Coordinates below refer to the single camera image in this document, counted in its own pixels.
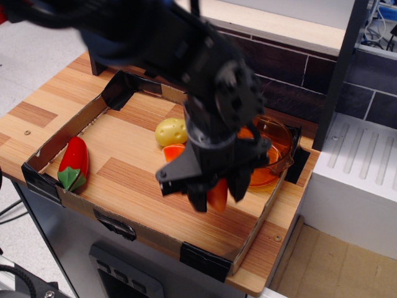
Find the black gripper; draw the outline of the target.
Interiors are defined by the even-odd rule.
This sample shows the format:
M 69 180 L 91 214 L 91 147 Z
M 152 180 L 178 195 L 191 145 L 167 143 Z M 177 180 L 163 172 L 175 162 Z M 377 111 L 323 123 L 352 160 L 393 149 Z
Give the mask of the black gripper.
M 259 87 L 245 62 L 229 61 L 215 76 L 212 97 L 189 96 L 185 151 L 156 173 L 164 196 L 186 193 L 195 211 L 206 212 L 208 192 L 225 178 L 234 201 L 244 198 L 254 169 L 269 161 L 270 141 L 254 125 L 265 108 Z

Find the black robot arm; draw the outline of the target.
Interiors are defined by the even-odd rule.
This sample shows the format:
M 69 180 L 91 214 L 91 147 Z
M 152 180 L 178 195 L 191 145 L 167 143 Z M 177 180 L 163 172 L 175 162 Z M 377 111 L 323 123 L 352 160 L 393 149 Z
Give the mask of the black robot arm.
M 235 201 L 270 142 L 253 121 L 264 113 L 261 84 L 240 52 L 199 16 L 174 1 L 3 1 L 8 12 L 51 29 L 79 30 L 95 61 L 134 65 L 187 92 L 184 152 L 156 173 L 164 195 L 181 192 L 194 209 L 225 179 Z

